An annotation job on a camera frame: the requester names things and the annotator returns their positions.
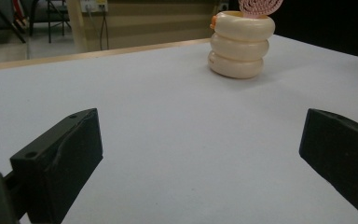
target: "table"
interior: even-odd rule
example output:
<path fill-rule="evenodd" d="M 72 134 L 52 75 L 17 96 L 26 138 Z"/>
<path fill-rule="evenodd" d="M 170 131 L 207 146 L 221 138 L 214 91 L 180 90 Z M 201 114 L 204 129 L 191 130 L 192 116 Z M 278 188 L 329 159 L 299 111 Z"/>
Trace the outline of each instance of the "table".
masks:
<path fill-rule="evenodd" d="M 298 155 L 308 108 L 358 122 L 358 57 L 269 42 L 245 80 L 212 72 L 207 43 L 0 69 L 0 172 L 97 107 L 104 159 L 64 223 L 358 223 Z"/>

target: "beige wall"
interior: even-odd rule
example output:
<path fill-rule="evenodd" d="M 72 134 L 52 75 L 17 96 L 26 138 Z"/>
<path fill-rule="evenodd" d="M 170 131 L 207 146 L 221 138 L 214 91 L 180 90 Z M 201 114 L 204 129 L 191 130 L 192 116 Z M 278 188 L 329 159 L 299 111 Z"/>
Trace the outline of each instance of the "beige wall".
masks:
<path fill-rule="evenodd" d="M 100 50 L 102 13 L 81 13 L 77 0 L 68 2 L 76 46 L 80 52 Z M 217 0 L 108 0 L 109 48 L 121 49 L 210 37 Z M 103 34 L 103 49 L 106 49 Z"/>

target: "screw hole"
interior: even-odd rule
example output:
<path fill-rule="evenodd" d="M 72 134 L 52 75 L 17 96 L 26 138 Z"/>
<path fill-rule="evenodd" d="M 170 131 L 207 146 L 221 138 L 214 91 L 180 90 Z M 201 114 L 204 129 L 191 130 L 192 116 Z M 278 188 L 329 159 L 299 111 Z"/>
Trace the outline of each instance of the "screw hole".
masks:
<path fill-rule="evenodd" d="M 36 152 L 28 152 L 27 154 L 25 154 L 25 158 L 31 159 L 31 158 L 35 157 L 36 155 L 37 155 Z"/>

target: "electrical outlet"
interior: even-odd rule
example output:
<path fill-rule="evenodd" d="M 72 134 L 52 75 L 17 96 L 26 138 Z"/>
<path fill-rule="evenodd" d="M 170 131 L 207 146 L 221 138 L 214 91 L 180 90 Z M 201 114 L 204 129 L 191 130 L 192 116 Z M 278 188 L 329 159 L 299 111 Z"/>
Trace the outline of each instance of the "electrical outlet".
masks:
<path fill-rule="evenodd" d="M 107 0 L 80 0 L 82 12 L 102 12 L 107 11 Z"/>

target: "pink lollipop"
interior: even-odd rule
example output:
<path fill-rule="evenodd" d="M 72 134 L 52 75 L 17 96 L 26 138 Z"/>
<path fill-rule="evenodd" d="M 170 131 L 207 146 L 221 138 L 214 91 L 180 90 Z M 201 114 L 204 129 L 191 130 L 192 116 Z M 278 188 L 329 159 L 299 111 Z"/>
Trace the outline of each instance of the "pink lollipop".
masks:
<path fill-rule="evenodd" d="M 243 17 L 258 18 L 278 10 L 283 0 L 239 0 Z"/>

